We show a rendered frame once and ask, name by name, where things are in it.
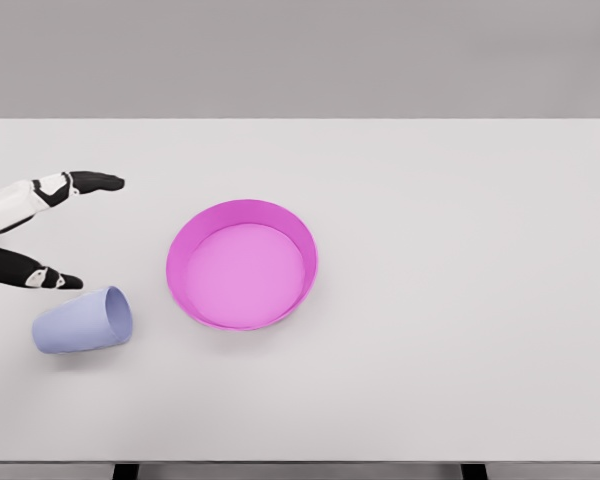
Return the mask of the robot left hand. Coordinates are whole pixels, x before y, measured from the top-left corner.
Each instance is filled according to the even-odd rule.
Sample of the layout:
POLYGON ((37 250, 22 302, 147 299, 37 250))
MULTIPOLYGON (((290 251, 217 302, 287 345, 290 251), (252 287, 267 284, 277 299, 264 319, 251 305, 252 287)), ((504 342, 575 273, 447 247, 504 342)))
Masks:
MULTIPOLYGON (((73 196, 119 191, 125 180, 94 171, 63 171, 0 188, 0 235, 73 196)), ((23 289, 80 290, 83 281, 23 254, 0 248, 0 284, 23 289)))

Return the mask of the lavender cup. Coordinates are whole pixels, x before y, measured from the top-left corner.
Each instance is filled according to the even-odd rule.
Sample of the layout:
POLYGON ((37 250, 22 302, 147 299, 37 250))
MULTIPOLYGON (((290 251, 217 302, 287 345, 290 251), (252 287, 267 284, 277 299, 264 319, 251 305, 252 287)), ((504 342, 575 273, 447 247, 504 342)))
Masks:
POLYGON ((126 343, 133 317, 123 292, 114 286, 85 293, 39 315, 32 338, 44 354, 66 354, 126 343))

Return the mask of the pink plate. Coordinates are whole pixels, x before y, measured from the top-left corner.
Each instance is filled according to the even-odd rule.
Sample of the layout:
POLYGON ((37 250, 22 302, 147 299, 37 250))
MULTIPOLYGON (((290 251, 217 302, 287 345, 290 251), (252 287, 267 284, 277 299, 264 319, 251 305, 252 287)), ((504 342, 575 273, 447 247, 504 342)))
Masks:
POLYGON ((240 199, 194 215, 175 235, 166 282, 197 322, 250 331, 292 314, 318 273, 318 248, 306 224, 275 203, 240 199))

